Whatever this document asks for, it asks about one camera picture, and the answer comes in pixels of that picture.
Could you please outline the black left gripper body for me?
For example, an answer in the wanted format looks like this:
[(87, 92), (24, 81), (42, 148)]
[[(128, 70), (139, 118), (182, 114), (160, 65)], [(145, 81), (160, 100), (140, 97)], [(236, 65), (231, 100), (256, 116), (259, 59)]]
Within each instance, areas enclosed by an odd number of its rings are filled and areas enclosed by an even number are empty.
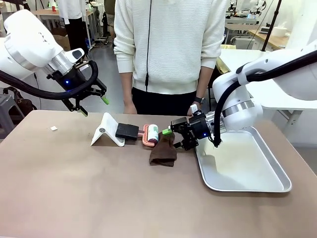
[[(60, 71), (53, 73), (53, 80), (56, 81), (66, 92), (72, 91), (77, 87), (80, 87), (82, 84), (85, 84), (93, 78), (93, 74), (90, 78), (86, 78), (84, 74), (78, 69), (71, 69), (67, 74), (62, 75)], [(92, 95), (92, 87), (88, 86), (87, 88), (81, 90), (78, 94), (73, 96), (54, 96), (54, 99), (69, 99), (69, 98), (80, 98), (84, 99)]]

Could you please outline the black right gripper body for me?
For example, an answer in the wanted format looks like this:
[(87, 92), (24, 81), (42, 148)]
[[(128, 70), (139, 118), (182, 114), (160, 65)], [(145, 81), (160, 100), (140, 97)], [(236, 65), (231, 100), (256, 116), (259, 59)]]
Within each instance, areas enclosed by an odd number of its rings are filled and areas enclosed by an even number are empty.
[(211, 137), (211, 129), (204, 113), (196, 114), (189, 118), (189, 124), (190, 132), (197, 140)]

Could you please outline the person's left hand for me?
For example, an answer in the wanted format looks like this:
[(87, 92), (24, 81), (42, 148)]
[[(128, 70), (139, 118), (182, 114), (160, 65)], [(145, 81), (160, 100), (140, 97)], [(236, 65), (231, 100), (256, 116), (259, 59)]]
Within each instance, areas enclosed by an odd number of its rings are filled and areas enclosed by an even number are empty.
[(192, 105), (190, 106), (190, 108), (188, 109), (187, 112), (187, 116), (188, 117), (192, 117), (193, 113), (192, 113), (192, 108), (197, 108), (197, 110), (201, 111), (202, 110), (202, 105), (198, 102), (193, 102)]

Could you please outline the person's right hand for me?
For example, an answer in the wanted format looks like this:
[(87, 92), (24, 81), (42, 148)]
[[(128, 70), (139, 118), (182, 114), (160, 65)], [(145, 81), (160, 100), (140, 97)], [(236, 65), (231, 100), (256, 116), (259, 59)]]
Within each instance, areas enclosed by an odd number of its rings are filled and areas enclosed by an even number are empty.
[(125, 114), (136, 115), (137, 114), (137, 110), (135, 108), (135, 105), (132, 102), (124, 104), (124, 113)]

